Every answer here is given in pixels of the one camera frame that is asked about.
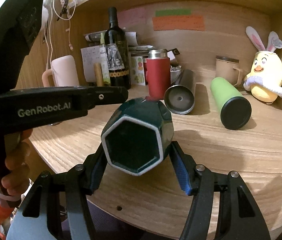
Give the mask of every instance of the bunny ears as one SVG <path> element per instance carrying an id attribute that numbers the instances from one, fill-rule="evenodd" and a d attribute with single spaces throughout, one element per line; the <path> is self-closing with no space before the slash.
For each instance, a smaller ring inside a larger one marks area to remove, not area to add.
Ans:
<path id="1" fill-rule="evenodd" d="M 247 36 L 252 41 L 254 46 L 258 49 L 258 51 L 270 51 L 274 52 L 276 49 L 282 49 L 282 41 L 279 39 L 279 36 L 276 32 L 270 32 L 269 34 L 269 41 L 268 41 L 268 47 L 265 49 L 265 46 L 262 43 L 262 40 L 257 33 L 257 31 L 252 28 L 251 26 L 248 26 L 245 30 Z"/>

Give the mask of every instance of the white cable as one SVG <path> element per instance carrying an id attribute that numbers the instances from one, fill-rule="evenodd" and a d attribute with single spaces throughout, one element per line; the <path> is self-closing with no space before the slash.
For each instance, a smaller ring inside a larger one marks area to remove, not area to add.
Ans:
<path id="1" fill-rule="evenodd" d="M 62 17 L 60 17 L 60 16 L 58 15 L 56 9 L 54 8 L 54 0 L 53 0 L 53 10 L 54 10 L 54 12 L 56 13 L 56 15 L 57 15 L 60 19 L 62 19 L 62 20 L 64 20 L 64 21 L 70 21 L 70 20 L 71 20 L 71 18 L 72 18 L 73 15 L 74 15 L 74 12 L 75 12 L 76 5 L 77 5 L 77 3 L 74 1 L 74 9 L 73 9 L 73 13 L 72 13 L 71 17 L 68 18 L 68 19 L 64 19 L 64 18 L 62 18 Z"/>
<path id="2" fill-rule="evenodd" d="M 52 54 L 53 54 L 53 46 L 52 46 L 52 40 L 51 40 L 51 23 L 53 19 L 53 11 L 52 11 L 52 6 L 50 5 L 50 10 L 51 10 L 51 21 L 49 24 L 49 38 L 50 38 L 50 44 L 51 44 L 51 56 L 50 56 L 50 68 L 52 68 Z"/>
<path id="3" fill-rule="evenodd" d="M 73 51 L 73 46 L 71 44 L 71 41 L 70 41 L 70 31 L 71 31 L 71 20 L 69 19 L 69 47 L 70 47 L 70 50 Z"/>
<path id="4" fill-rule="evenodd" d="M 50 52 L 50 47 L 49 47 L 49 43 L 48 43 L 48 40 L 47 40 L 47 36 L 45 34 L 46 30 L 44 28 L 44 39 L 45 39 L 45 42 L 47 43 L 47 48 L 48 48 L 48 56 L 47 56 L 47 65 L 46 65 L 46 69 L 45 70 L 48 70 L 49 69 L 49 52 Z"/>

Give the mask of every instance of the white mug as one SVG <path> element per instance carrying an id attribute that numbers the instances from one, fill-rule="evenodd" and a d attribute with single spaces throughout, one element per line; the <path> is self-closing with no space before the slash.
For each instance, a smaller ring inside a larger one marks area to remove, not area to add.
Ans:
<path id="1" fill-rule="evenodd" d="M 234 87 L 239 86 L 243 79 L 243 70 L 239 68 L 239 60 L 217 56 L 216 77 L 223 77 Z"/>
<path id="2" fill-rule="evenodd" d="M 79 86 L 77 69 L 74 58 L 71 55 L 56 58 L 51 63 L 51 69 L 46 70 L 42 75 L 44 87 L 49 87 L 48 76 L 53 76 L 56 87 L 75 87 Z"/>

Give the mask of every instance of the paper note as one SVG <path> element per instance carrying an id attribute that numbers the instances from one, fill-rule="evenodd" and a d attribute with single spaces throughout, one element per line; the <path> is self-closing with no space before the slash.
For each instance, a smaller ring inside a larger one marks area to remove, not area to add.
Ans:
<path id="1" fill-rule="evenodd" d="M 171 16 L 171 15 L 191 15 L 191 9 L 170 9 L 170 10 L 160 10 L 155 12 L 156 17 Z"/>
<path id="2" fill-rule="evenodd" d="M 130 27 L 137 24 L 145 24 L 145 8 L 139 7 L 118 12 L 118 22 L 121 28 Z"/>
<path id="3" fill-rule="evenodd" d="M 202 15 L 180 15 L 180 16 L 162 16 L 154 17 L 153 30 L 196 30 L 204 31 L 204 19 Z"/>
<path id="4" fill-rule="evenodd" d="M 142 57 L 131 57 L 130 62 L 131 83 L 145 86 L 144 65 Z"/>
<path id="5" fill-rule="evenodd" d="M 100 47 L 88 47 L 81 49 L 84 77 L 87 82 L 96 82 L 94 75 L 94 63 L 100 63 Z"/>

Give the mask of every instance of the red thermos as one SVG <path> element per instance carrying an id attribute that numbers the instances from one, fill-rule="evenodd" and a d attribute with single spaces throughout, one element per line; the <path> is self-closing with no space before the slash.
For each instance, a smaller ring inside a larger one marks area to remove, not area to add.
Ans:
<path id="1" fill-rule="evenodd" d="M 170 59 L 166 49 L 150 50 L 146 59 L 146 79 L 152 99 L 163 99 L 164 93 L 171 86 Z"/>

